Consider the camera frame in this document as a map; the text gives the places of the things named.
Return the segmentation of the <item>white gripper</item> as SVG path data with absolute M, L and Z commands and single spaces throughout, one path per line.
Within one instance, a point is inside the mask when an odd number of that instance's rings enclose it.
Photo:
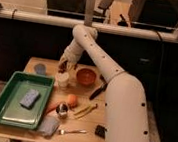
M 63 55 L 60 57 L 60 61 L 58 62 L 58 67 L 61 63 L 67 61 L 67 69 L 66 72 L 71 69 L 75 69 L 77 67 L 80 56 L 77 53 L 74 53 L 69 48 L 65 49 Z

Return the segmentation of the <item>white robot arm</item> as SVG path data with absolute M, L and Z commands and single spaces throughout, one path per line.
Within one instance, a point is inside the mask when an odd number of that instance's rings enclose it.
M 60 57 L 59 70 L 69 71 L 86 51 L 107 82 L 105 142 L 150 142 L 145 90 L 95 42 L 97 30 L 75 25 L 73 41 Z

